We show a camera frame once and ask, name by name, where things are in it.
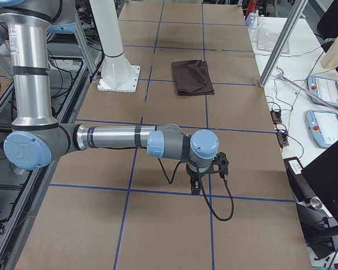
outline black monitor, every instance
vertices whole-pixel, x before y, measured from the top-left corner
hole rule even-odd
[[[338,222],[338,141],[307,165],[302,175]]]

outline black tape band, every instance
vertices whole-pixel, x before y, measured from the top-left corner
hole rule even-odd
[[[141,127],[142,127],[141,125],[136,125],[135,126],[134,142],[135,142],[135,147],[136,148],[142,148],[141,138],[140,138]]]
[[[44,13],[40,13],[40,12],[32,11],[32,10],[26,10],[20,7],[1,7],[0,14],[5,14],[5,13],[14,13],[14,14],[33,16],[33,17],[36,17],[36,18],[39,18],[39,19],[42,19],[42,20],[45,20],[51,23],[50,16]]]
[[[122,56],[123,54],[124,54],[124,51],[123,51],[120,55],[116,55],[116,56],[110,56],[110,55],[106,55],[106,54],[104,53],[105,56],[108,56],[108,57],[110,57],[110,58],[116,58],[116,57]]]
[[[79,129],[80,126],[81,126],[81,124],[77,124],[74,128],[74,131],[73,131],[73,143],[74,143],[76,150],[78,150],[78,151],[81,151],[79,144],[78,144],[78,136],[77,136],[78,129]]]
[[[49,76],[49,69],[43,67],[32,66],[12,66],[11,72],[13,75],[41,75]]]
[[[63,11],[63,0],[60,0],[59,1],[59,9],[57,10],[55,17],[52,18],[52,22],[56,21],[60,17],[62,11]]]
[[[69,133],[66,131],[66,129],[64,127],[62,127],[61,125],[59,125],[59,128],[65,133],[67,139],[68,139],[68,148],[65,152],[65,154],[67,154],[70,150],[70,146],[72,145],[72,140],[70,139],[70,135]]]
[[[181,162],[187,163],[189,161],[190,154],[190,135],[184,135],[183,137],[183,145],[181,147]]]
[[[89,127],[88,129],[88,137],[87,137],[87,140],[88,140],[88,145],[90,148],[97,148],[95,146],[95,143],[94,143],[94,129],[96,127]]]
[[[12,129],[15,131],[46,131],[48,129],[57,128],[58,126],[58,123],[50,125],[12,125]]]

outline white pillar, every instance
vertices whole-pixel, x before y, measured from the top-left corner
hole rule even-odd
[[[98,90],[135,92],[140,66],[125,58],[114,0],[90,0],[90,5],[105,53]]]

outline metal frame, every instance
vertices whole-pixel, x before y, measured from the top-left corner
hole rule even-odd
[[[297,0],[292,7],[291,13],[283,27],[281,34],[273,48],[272,54],[269,57],[268,62],[263,70],[263,73],[259,80],[259,87],[265,87],[266,83],[269,80],[270,75],[272,74],[277,62],[282,54],[284,45],[286,44],[288,38],[292,34],[294,27],[296,26],[300,15],[302,14],[308,0]]]

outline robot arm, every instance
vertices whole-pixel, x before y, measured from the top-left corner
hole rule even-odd
[[[88,147],[135,147],[146,149],[151,156],[187,163],[192,193],[200,192],[200,178],[204,174],[220,173],[226,179],[229,163],[225,154],[217,154],[219,140],[209,130],[199,130],[190,136],[173,124],[133,127],[59,124],[51,114],[46,31],[53,27],[66,33],[75,30],[74,0],[0,0],[0,6],[0,18],[8,27],[17,104],[17,118],[12,122],[13,132],[5,140],[4,151],[17,167],[26,170],[45,167],[69,152]]]

